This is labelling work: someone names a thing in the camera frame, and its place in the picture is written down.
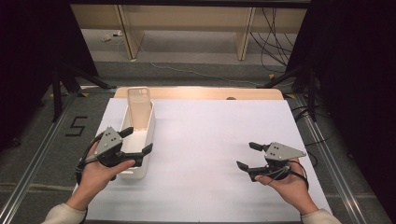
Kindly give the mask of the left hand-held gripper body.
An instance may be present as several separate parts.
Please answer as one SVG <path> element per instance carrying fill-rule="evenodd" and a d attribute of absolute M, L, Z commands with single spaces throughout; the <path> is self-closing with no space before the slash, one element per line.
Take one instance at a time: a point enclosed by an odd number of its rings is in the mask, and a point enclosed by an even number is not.
<path fill-rule="evenodd" d="M 139 152 L 123 152 L 121 150 L 123 139 L 120 137 L 119 132 L 115 131 L 112 127 L 107 127 L 99 140 L 99 145 L 93 153 L 93 160 L 99 161 L 106 167 L 114 167 L 124 161 L 134 161 L 135 156 Z"/>

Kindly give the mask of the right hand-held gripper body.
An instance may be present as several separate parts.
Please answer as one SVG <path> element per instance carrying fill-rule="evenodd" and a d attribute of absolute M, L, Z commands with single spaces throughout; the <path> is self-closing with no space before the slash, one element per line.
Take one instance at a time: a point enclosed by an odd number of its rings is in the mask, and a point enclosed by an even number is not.
<path fill-rule="evenodd" d="M 290 161 L 304 157 L 306 153 L 294 147 L 289 147 L 278 142 L 264 145 L 264 158 L 269 176 L 274 180 L 281 180 L 289 175 Z"/>

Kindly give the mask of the white plastic storage box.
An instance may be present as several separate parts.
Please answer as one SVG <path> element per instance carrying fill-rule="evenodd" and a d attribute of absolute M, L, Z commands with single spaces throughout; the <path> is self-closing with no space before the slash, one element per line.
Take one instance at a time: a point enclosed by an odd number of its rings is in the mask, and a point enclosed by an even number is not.
<path fill-rule="evenodd" d="M 152 138 L 155 129 L 155 113 L 153 108 L 153 103 L 151 103 L 151 114 L 148 121 L 148 127 L 143 131 L 136 131 L 123 139 L 123 145 L 121 150 L 125 153 L 138 153 L 141 152 L 144 147 L 152 143 Z M 121 125 L 124 130 L 128 127 L 133 127 L 130 121 L 130 111 L 127 106 L 125 116 Z"/>

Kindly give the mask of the person's left hand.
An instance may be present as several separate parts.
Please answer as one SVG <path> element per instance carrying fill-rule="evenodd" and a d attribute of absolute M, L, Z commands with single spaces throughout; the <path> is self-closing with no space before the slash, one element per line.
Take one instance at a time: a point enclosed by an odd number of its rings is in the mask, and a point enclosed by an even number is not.
<path fill-rule="evenodd" d="M 114 167 L 106 167 L 98 161 L 87 164 L 82 172 L 81 181 L 66 204 L 76 210 L 84 211 L 94 197 L 103 190 L 109 181 L 132 167 L 134 160 L 124 161 Z"/>

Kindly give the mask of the person's right hand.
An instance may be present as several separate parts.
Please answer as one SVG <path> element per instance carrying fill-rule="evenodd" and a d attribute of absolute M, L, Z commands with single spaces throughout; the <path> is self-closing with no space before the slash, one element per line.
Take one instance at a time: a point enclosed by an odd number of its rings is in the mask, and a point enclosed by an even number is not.
<path fill-rule="evenodd" d="M 264 186 L 273 188 L 286 203 L 296 208 L 302 216 L 318 211 L 318 207 L 308 192 L 308 186 L 297 175 L 289 175 L 282 180 L 256 175 L 255 180 Z"/>

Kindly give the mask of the white table sheet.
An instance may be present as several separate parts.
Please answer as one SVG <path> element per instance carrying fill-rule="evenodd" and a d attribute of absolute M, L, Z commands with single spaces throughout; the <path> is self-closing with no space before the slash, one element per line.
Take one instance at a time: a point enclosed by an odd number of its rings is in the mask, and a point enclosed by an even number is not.
<path fill-rule="evenodd" d="M 110 182 L 88 221 L 299 222 L 295 208 L 237 166 L 265 164 L 251 142 L 304 149 L 286 101 L 157 100 L 154 113 L 146 175 Z"/>

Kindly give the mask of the black metal stand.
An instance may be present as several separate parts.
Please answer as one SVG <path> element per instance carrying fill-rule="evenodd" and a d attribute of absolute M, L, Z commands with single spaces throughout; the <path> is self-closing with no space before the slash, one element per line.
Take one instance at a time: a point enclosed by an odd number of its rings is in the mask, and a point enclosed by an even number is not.
<path fill-rule="evenodd" d="M 316 73 L 309 66 L 298 65 L 295 68 L 289 70 L 288 72 L 285 72 L 280 77 L 277 77 L 266 84 L 258 85 L 257 89 L 271 89 L 275 85 L 291 77 L 294 77 L 294 81 L 291 86 L 294 92 L 302 92 L 304 89 L 308 90 L 307 113 L 309 117 L 314 122 L 316 122 L 317 121 L 315 115 Z"/>
<path fill-rule="evenodd" d="M 52 73 L 51 85 L 54 104 L 53 122 L 57 121 L 63 112 L 61 86 L 64 86 L 68 93 L 76 93 L 77 95 L 82 94 L 82 88 L 78 84 L 76 77 L 82 77 L 104 90 L 116 89 L 116 86 L 109 85 L 98 77 L 90 75 L 76 66 L 67 63 L 60 63 L 54 68 Z"/>

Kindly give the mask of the white power adapter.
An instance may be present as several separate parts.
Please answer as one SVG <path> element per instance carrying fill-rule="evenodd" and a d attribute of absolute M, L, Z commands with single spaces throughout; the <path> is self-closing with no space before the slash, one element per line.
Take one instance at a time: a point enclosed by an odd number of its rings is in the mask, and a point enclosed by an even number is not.
<path fill-rule="evenodd" d="M 123 32 L 121 30 L 115 31 L 111 34 L 105 34 L 102 36 L 102 41 L 104 43 L 115 40 L 118 42 L 121 42 L 121 39 L 123 38 Z"/>

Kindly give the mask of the black curtain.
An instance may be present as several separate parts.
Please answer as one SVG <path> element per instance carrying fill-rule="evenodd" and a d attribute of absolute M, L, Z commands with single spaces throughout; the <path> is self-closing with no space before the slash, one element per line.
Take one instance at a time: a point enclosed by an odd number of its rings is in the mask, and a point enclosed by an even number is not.
<path fill-rule="evenodd" d="M 289 66 L 314 74 L 366 181 L 396 222 L 396 0 L 308 0 Z"/>
<path fill-rule="evenodd" d="M 0 151 L 17 138 L 55 71 L 97 74 L 71 0 L 0 0 Z"/>

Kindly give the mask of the light wooden desk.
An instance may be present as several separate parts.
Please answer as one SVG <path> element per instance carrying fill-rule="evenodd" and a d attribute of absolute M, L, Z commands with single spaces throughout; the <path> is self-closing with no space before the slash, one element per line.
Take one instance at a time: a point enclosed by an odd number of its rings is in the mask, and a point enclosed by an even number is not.
<path fill-rule="evenodd" d="M 178 7 L 73 4 L 82 29 L 120 30 L 127 57 L 137 57 L 146 31 L 232 32 L 237 58 L 245 59 L 250 33 L 297 34 L 305 10 L 276 7 Z"/>

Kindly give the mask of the metal floor rail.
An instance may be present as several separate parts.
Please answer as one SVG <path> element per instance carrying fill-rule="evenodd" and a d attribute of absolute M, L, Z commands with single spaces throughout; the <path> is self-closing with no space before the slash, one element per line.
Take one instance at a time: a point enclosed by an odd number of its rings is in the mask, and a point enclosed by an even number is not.
<path fill-rule="evenodd" d="M 356 163 L 348 153 L 330 115 L 321 104 L 315 104 L 314 122 L 307 113 L 308 99 L 297 94 L 292 114 L 301 131 L 318 180 L 331 211 L 344 224 L 369 224 L 360 199 L 371 195 Z"/>
<path fill-rule="evenodd" d="M 27 169 L 23 173 L 20 181 L 17 183 L 16 187 L 8 197 L 5 205 L 0 210 L 0 224 L 10 224 L 11 220 L 14 218 L 27 190 L 30 187 L 30 184 L 33 182 L 41 164 L 43 163 L 43 160 L 46 158 L 53 141 L 55 140 L 61 126 L 63 125 L 64 118 L 70 106 L 74 103 L 77 97 L 78 96 L 75 93 L 69 93 L 64 98 L 64 104 L 59 117 L 50 125 L 49 130 L 47 131 L 40 146 L 36 150 L 35 155 L 27 166 Z"/>

